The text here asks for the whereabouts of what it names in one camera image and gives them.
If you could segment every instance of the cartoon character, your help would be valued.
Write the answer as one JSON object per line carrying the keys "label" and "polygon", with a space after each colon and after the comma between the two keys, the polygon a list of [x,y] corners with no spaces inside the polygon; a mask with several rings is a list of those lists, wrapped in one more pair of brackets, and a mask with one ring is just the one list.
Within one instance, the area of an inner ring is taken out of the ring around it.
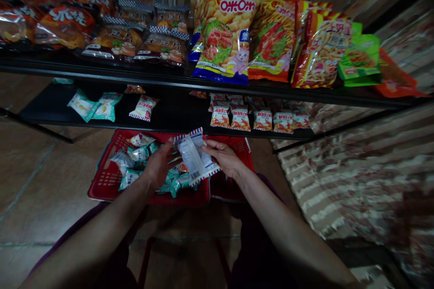
{"label": "cartoon character", "polygon": [[233,65],[233,73],[242,75],[243,71],[247,70],[247,62],[249,61],[249,50],[240,48],[238,52],[227,63],[228,66]]}

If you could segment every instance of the shelf leg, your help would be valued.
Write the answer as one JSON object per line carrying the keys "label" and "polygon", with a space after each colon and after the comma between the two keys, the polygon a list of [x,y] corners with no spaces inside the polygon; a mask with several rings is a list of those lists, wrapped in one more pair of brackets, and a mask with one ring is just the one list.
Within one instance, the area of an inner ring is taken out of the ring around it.
{"label": "shelf leg", "polygon": [[36,130],[36,131],[41,132],[43,134],[49,135],[49,136],[51,136],[53,138],[56,138],[58,140],[65,141],[65,142],[67,142],[69,144],[74,143],[74,141],[72,139],[67,138],[67,137],[65,137],[63,135],[60,135],[60,134],[58,134],[58,133],[56,133],[54,131],[51,131],[51,130],[49,130],[47,128],[44,128],[43,126],[40,126],[39,124],[29,123],[26,120],[24,120],[23,118],[21,118],[19,115],[14,114],[12,112],[9,112],[8,110],[6,110],[6,109],[4,109],[2,107],[0,107],[0,116],[3,117],[3,118],[7,118],[7,119],[9,119],[9,120],[11,120],[11,121],[13,121],[15,123],[18,123],[18,124],[21,124],[23,126],[26,126],[26,127],[30,128],[30,129],[33,129],[33,130]]}

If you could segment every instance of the tiled floor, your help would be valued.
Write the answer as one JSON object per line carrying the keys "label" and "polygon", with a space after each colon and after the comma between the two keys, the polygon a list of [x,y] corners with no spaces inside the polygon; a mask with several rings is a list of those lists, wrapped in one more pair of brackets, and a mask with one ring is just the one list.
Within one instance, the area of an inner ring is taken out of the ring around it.
{"label": "tiled floor", "polygon": [[[19,112],[51,79],[0,74],[0,107]],[[77,139],[59,142],[18,124],[0,120],[0,288],[16,288],[36,261],[86,211],[97,204],[86,193],[113,130],[50,127]],[[254,167],[267,175],[294,211],[289,190],[268,140],[250,139]],[[130,247],[128,266],[138,277],[146,240],[158,238],[151,253],[146,287],[224,288],[213,238],[219,237],[232,266],[241,247],[241,222],[229,206],[212,200],[201,209],[149,207]]]}

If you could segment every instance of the white snack packet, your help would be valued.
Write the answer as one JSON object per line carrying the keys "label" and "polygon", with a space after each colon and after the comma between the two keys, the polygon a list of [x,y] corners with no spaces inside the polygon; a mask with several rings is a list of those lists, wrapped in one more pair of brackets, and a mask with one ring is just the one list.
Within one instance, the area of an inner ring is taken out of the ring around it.
{"label": "white snack packet", "polygon": [[189,170],[190,187],[221,170],[220,166],[211,160],[211,156],[202,151],[201,147],[207,145],[203,140],[202,128],[177,136],[175,145]]}

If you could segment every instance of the red snack bag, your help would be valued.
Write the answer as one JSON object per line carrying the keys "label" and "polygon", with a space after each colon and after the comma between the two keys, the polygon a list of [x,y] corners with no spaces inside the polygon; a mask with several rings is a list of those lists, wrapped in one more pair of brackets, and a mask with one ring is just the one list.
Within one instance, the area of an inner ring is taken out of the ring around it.
{"label": "red snack bag", "polygon": [[382,48],[380,48],[378,62],[383,83],[372,87],[381,95],[387,98],[406,96],[430,97],[416,90],[417,81],[402,71]]}

